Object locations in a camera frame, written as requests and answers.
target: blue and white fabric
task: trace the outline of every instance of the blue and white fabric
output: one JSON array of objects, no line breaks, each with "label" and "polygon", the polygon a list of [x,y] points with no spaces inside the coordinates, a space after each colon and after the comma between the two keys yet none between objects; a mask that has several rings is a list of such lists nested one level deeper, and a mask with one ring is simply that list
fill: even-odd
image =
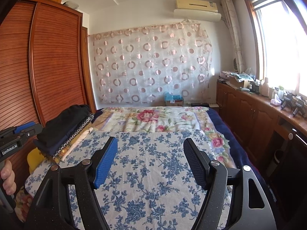
[{"label": "blue and white fabric", "polygon": [[[91,158],[110,136],[118,139],[118,153],[105,184],[96,196],[113,230],[189,230],[194,224],[205,191],[199,187],[183,153],[183,141],[191,137],[200,150],[214,159],[202,130],[181,132],[92,131],[59,165],[70,167]],[[25,188],[34,196],[52,163],[44,161],[28,177]],[[70,200],[76,227],[84,229],[74,186]],[[225,200],[218,229],[225,227],[230,206]]]}]

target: bed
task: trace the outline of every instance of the bed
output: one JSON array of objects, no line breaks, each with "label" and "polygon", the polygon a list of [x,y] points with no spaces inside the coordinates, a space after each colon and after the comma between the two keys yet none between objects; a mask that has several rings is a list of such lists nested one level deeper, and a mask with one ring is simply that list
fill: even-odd
[{"label": "bed", "polygon": [[[109,136],[119,139],[119,152],[109,176],[96,192],[113,229],[192,227],[205,191],[196,185],[182,153],[187,137],[226,167],[251,165],[218,114],[205,107],[105,108],[96,114],[92,126],[94,130],[60,166],[90,158]],[[51,165],[43,161],[28,177],[25,188],[29,194],[23,199],[28,205]],[[70,196],[76,226],[83,229],[73,186]],[[218,229],[225,226],[230,201],[231,189],[225,194]]]}]

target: metal screw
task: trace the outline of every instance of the metal screw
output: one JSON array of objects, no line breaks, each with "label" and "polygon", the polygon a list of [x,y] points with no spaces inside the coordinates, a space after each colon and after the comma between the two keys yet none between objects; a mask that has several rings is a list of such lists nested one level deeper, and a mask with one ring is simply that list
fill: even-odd
[{"label": "metal screw", "polygon": [[211,161],[211,165],[212,165],[212,166],[218,166],[218,165],[220,165],[220,163],[219,163],[219,161],[212,160],[212,161]]},{"label": "metal screw", "polygon": [[82,164],[83,164],[83,165],[88,165],[88,164],[90,164],[90,162],[91,162],[90,159],[84,159],[84,160],[82,161]]},{"label": "metal screw", "polygon": [[58,167],[59,167],[59,166],[55,164],[55,165],[52,165],[50,169],[51,169],[52,171],[56,171],[56,170],[58,169]]},{"label": "metal screw", "polygon": [[243,166],[243,169],[245,170],[245,171],[251,171],[251,167],[249,167],[248,165],[244,165]]}]

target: wooden slatted door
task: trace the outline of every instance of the wooden slatted door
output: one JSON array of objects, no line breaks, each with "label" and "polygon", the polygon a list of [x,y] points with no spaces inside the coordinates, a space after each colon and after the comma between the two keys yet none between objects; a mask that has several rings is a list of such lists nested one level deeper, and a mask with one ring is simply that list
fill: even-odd
[{"label": "wooden slatted door", "polygon": [[[29,37],[35,4],[18,2],[0,26],[0,130],[29,121],[39,122],[29,76]],[[9,159],[17,188],[29,175],[27,154],[35,146],[28,141]]]},{"label": "wooden slatted door", "polygon": [[43,125],[67,107],[86,103],[80,23],[81,18],[75,14],[37,4],[30,41],[30,72]]}]

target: beige curtain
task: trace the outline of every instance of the beige curtain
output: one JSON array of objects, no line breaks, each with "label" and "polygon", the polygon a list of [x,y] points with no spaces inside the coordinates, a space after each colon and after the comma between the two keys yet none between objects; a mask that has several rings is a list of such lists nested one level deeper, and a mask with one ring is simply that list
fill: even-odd
[{"label": "beige curtain", "polygon": [[241,52],[241,32],[237,13],[235,12],[232,0],[222,0],[221,2],[232,39],[238,72],[242,73],[245,71],[245,64]]}]

